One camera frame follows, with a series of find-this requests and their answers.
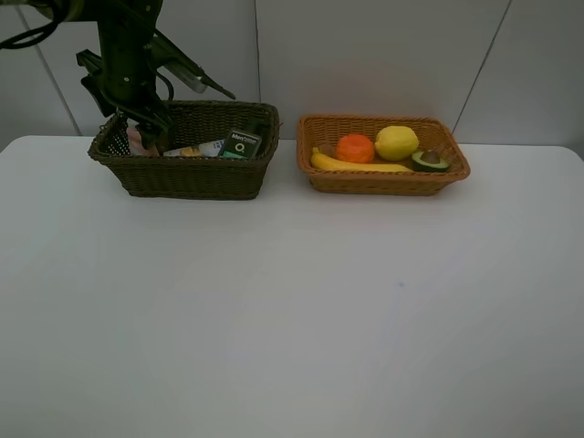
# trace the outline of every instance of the dark brown wicker basket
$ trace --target dark brown wicker basket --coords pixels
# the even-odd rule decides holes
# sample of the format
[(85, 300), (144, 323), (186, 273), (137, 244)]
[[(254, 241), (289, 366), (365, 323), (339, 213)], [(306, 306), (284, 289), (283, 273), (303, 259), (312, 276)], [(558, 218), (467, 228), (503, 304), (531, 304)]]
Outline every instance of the dark brown wicker basket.
[(112, 117), (91, 143), (89, 156), (107, 166), (132, 196), (184, 199), (253, 199), (259, 193), (276, 151), (277, 109), (263, 103), (176, 101), (170, 103), (174, 126), (169, 149), (224, 139), (252, 118), (269, 122), (253, 160), (201, 157), (131, 156), (127, 121)]
[[(451, 164), (446, 173), (428, 172), (328, 172), (310, 164), (313, 148), (334, 157), (339, 139), (352, 132), (375, 141), (377, 133), (390, 125), (412, 128), (423, 151), (438, 151)], [(468, 177), (471, 169), (453, 135), (440, 121), (416, 117), (362, 117), (343, 115), (306, 116), (298, 123), (298, 167), (320, 192), (372, 193), (427, 196), (440, 192), (448, 184)], [(411, 168), (411, 160), (401, 164)]]

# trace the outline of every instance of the lemon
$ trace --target lemon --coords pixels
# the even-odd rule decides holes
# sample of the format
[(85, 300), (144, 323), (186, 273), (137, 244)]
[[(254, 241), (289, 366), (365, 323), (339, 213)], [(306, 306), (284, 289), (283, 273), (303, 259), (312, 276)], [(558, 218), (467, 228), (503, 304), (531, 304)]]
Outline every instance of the lemon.
[(388, 162), (405, 160), (420, 146), (418, 136), (407, 126), (388, 126), (380, 130), (375, 141), (375, 150)]

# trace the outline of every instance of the orange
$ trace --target orange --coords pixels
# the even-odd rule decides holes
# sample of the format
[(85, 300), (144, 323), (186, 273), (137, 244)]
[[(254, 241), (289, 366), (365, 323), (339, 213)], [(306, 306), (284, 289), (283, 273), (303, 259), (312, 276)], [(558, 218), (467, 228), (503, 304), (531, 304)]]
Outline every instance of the orange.
[(373, 142), (361, 134), (349, 134), (337, 144), (337, 159), (344, 162), (370, 163), (375, 156)]

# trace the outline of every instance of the avocado half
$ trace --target avocado half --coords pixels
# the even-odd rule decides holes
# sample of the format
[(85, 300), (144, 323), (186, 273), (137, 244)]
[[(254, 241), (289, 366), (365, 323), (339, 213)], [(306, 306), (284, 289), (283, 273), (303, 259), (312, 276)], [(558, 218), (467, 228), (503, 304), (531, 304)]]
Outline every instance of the avocado half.
[(412, 160), (416, 172), (446, 172), (450, 167), (450, 163), (434, 151), (414, 152)]

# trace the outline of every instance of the white table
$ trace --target white table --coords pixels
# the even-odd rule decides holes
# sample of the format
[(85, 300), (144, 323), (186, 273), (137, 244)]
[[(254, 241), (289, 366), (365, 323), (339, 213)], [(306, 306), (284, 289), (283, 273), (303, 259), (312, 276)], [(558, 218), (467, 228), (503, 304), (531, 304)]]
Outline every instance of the white table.
[(584, 435), (584, 165), (464, 146), (432, 198), (129, 197), (89, 139), (0, 154), (0, 436)]

